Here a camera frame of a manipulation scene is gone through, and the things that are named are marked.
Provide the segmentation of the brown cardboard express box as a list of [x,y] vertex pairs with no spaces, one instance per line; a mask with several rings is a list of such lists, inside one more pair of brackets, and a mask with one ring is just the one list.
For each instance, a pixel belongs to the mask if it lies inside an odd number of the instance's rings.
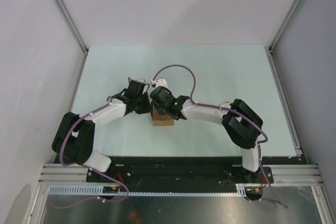
[[152,103],[152,123],[154,126],[173,126],[174,125],[174,119],[171,118],[169,115],[159,115],[154,103]]

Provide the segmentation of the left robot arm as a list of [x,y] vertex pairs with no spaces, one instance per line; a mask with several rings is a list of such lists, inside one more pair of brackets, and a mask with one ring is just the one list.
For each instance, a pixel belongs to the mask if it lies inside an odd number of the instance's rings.
[[95,131],[98,127],[135,112],[146,114],[151,110],[149,84],[143,79],[129,80],[127,88],[109,96],[106,104],[85,115],[67,112],[59,125],[52,150],[59,155],[62,165],[78,164],[98,171],[105,182],[115,178],[116,169],[108,156],[94,149]]

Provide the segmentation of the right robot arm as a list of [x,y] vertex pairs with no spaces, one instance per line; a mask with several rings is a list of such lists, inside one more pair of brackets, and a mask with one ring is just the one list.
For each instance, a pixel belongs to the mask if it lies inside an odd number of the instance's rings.
[[159,113],[174,120],[202,120],[222,125],[231,141],[240,147],[243,179],[254,183],[261,177],[257,144],[263,121],[243,100],[235,99],[227,105],[197,103],[188,96],[174,97],[166,87],[155,88],[150,98]]

